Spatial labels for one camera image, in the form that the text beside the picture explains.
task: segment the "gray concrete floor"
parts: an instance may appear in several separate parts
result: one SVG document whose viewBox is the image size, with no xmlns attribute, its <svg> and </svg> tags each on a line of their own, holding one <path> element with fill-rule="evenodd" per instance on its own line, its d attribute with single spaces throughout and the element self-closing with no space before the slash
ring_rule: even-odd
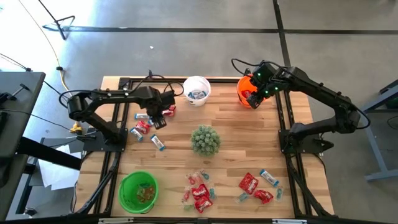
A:
<svg viewBox="0 0 398 224">
<path fill-rule="evenodd" d="M 17 1 L 0 0 L 0 52 L 20 63 L 43 71 L 46 80 L 63 90 L 55 59 L 44 37 Z M 37 1 L 22 0 L 40 25 L 51 21 Z M 156 0 L 156 1 L 44 1 L 55 17 L 76 15 L 77 26 L 117 27 L 238 27 L 276 28 L 271 0 Z M 398 29 L 398 6 L 388 0 L 281 0 L 287 29 Z M 229 63 L 237 57 L 249 62 L 261 59 L 282 63 L 277 34 L 159 34 L 70 33 L 63 41 L 56 32 L 45 31 L 60 62 L 67 69 L 70 89 L 98 88 L 104 75 L 145 75 L 148 69 L 163 75 L 238 76 Z M 359 107 L 398 75 L 398 35 L 287 35 L 292 65 L 317 82 L 341 91 Z M 18 68 L 0 60 L 6 70 Z M 34 114 L 65 126 L 67 112 L 57 95 L 46 86 Z M 328 118 L 332 111 L 310 99 L 314 120 Z M 376 135 L 381 131 L 381 149 L 389 168 L 398 168 L 397 131 L 386 126 L 393 114 L 373 118 Z M 64 130 L 32 118 L 25 136 L 69 136 Z M 363 131 L 326 134 L 335 147 L 325 153 L 328 183 L 335 213 L 344 218 L 397 223 L 398 178 L 366 182 L 364 175 L 377 172 L 376 160 Z M 66 214 L 72 189 L 52 192 L 34 188 L 28 206 L 35 217 Z M 8 219 L 25 218 L 14 215 Z"/>
</svg>

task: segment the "fake plant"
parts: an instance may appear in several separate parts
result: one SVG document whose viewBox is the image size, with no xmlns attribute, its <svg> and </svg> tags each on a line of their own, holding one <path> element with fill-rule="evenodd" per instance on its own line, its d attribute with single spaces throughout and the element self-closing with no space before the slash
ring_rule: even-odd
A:
<svg viewBox="0 0 398 224">
<path fill-rule="evenodd" d="M 192 150 L 201 156 L 213 156 L 218 152 L 220 136 L 211 126 L 200 125 L 192 132 Z"/>
</svg>

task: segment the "white paper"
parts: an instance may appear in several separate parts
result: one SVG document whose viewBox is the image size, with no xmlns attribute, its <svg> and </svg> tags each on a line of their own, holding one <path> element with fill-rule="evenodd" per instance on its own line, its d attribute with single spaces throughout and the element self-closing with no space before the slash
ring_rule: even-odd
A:
<svg viewBox="0 0 398 224">
<path fill-rule="evenodd" d="M 69 145 L 58 147 L 56 150 L 75 156 L 79 159 L 81 158 L 80 152 L 70 153 Z M 39 160 L 39 165 L 44 187 L 51 185 L 51 190 L 73 187 L 79 178 L 80 171 L 75 169 L 59 166 L 43 160 Z"/>
</svg>

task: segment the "green plastic bowl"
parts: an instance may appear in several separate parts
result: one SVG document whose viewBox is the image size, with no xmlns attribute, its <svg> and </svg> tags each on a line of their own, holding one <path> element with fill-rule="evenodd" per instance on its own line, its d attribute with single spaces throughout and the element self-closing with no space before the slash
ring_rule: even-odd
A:
<svg viewBox="0 0 398 224">
<path fill-rule="evenodd" d="M 137 191 L 142 185 L 153 185 L 155 195 L 152 200 L 140 202 L 137 198 Z M 155 205 L 159 194 L 159 188 L 155 177 L 146 171 L 136 171 L 123 178 L 119 186 L 119 203 L 125 211 L 135 214 L 149 212 Z"/>
</svg>

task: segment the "butcher block tabletop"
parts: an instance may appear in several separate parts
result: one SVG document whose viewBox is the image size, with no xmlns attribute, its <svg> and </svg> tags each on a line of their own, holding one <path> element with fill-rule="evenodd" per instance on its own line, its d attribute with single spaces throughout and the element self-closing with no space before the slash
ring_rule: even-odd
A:
<svg viewBox="0 0 398 224">
<path fill-rule="evenodd" d="M 101 89 L 117 90 L 120 78 L 126 77 L 104 77 Z M 166 86 L 165 83 L 150 85 L 160 91 Z M 176 93 L 181 92 L 181 87 L 178 85 L 173 85 L 173 88 Z M 295 121 L 311 123 L 312 115 L 307 96 L 291 92 L 290 98 Z M 246 109 L 238 101 L 236 84 L 211 83 L 211 95 L 205 105 L 194 107 L 184 95 L 176 96 L 175 102 L 177 107 L 175 116 L 165 118 L 166 127 L 159 130 L 152 128 L 149 134 L 144 135 L 142 142 L 138 142 L 129 133 L 126 150 L 120 160 L 112 217 L 294 218 L 286 161 L 284 155 L 280 153 L 278 140 L 280 125 L 275 97 L 265 100 L 256 110 Z M 113 109 L 114 105 L 103 105 L 96 110 L 96 113 L 110 121 Z M 131 129 L 137 124 L 137 120 L 134 119 L 135 113 L 145 112 L 140 110 L 137 104 L 131 103 L 126 127 Z M 122 113 L 123 105 L 120 107 L 118 120 L 122 120 Z M 201 157 L 192 151 L 191 133 L 201 124 L 212 126 L 220 135 L 220 151 L 213 157 Z M 150 140 L 153 134 L 165 144 L 164 151 L 159 151 Z M 97 187 L 103 158 L 103 152 L 93 152 L 82 164 L 76 186 L 75 210 L 83 206 Z M 333 213 L 325 170 L 321 162 L 311 154 L 302 154 L 302 158 L 308 188 L 324 209 Z M 206 208 L 202 214 L 195 209 L 184 210 L 181 203 L 184 189 L 189 185 L 185 175 L 200 169 L 205 169 L 210 175 L 211 185 L 215 186 L 217 195 L 213 205 Z M 263 205 L 258 198 L 251 196 L 243 203 L 236 203 L 236 197 L 243 193 L 238 184 L 247 172 L 259 180 L 257 189 L 266 190 L 275 196 L 276 188 L 259 175 L 261 169 L 272 174 L 279 180 L 279 185 L 283 186 L 282 201 L 274 200 Z M 121 180 L 137 170 L 150 172 L 159 184 L 158 199 L 147 214 L 128 213 L 118 201 Z M 108 197 L 108 187 L 109 184 L 104 190 L 101 212 Z M 298 186 L 297 188 L 300 208 L 304 211 L 302 193 Z"/>
</svg>

